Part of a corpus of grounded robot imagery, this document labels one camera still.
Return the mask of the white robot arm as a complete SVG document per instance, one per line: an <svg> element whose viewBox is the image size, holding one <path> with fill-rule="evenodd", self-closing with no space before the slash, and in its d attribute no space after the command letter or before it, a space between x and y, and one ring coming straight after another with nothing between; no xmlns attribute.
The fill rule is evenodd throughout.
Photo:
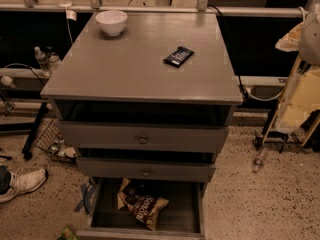
<svg viewBox="0 0 320 240"><path fill-rule="evenodd" d="M275 48L284 52L297 51L303 61L320 64L320 0L312 0L303 21L279 39Z"/></svg>

